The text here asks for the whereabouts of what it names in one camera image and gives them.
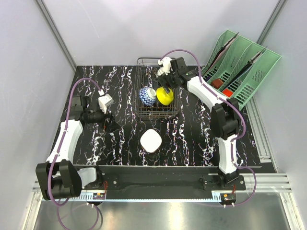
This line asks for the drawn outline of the yellow green bowl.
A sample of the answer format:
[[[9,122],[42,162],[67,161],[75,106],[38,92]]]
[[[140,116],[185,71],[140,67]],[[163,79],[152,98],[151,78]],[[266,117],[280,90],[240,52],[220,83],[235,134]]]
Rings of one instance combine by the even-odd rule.
[[[174,94],[173,91],[170,95],[166,95],[165,91],[162,87],[158,88],[156,90],[156,96],[158,101],[165,106],[168,106],[172,103],[173,99],[174,99]]]

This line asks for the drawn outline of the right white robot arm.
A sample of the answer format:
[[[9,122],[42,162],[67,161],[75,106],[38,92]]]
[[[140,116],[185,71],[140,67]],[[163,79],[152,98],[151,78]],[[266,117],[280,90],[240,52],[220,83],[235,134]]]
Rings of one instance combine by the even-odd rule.
[[[158,66],[160,69],[156,78],[166,92],[182,87],[210,109],[210,130],[218,141],[219,150],[219,171],[214,182],[224,190],[230,189],[239,177],[235,151],[242,115],[237,99],[227,99],[215,91],[204,81],[200,72],[188,68],[183,57],[161,58]]]

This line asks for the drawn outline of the red patterned bowl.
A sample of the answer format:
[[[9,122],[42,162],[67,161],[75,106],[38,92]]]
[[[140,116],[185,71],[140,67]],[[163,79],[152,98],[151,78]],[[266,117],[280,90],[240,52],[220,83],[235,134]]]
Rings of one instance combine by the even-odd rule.
[[[139,90],[139,99],[145,106],[153,106],[156,103],[156,91],[151,87],[143,87]]]

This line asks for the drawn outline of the white square green bowl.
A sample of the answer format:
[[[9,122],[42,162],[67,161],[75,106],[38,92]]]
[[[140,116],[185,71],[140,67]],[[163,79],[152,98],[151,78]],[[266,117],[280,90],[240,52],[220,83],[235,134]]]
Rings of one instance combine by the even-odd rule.
[[[162,138],[154,129],[148,129],[140,139],[141,147],[148,153],[154,153],[162,144]]]

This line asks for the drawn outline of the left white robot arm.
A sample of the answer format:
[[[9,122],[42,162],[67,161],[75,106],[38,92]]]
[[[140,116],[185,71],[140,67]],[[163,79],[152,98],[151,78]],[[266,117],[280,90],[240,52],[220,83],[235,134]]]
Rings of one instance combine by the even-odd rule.
[[[87,96],[73,96],[69,109],[62,118],[60,133],[45,163],[39,163],[35,172],[45,200],[78,197],[86,186],[97,190],[103,186],[98,167],[77,169],[72,164],[75,149],[83,129],[88,124],[99,125],[106,133],[120,129],[113,115],[107,111],[113,98],[105,94],[98,98],[98,110],[88,108]]]

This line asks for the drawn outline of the wire dish rack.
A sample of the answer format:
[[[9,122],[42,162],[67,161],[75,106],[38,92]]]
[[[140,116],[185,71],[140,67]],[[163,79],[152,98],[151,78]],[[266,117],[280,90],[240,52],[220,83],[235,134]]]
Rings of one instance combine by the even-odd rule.
[[[159,100],[162,86],[158,83],[157,57],[140,57],[137,59],[134,78],[133,109],[139,119],[171,118],[179,113],[178,89],[170,91],[170,98],[165,99],[166,105]]]

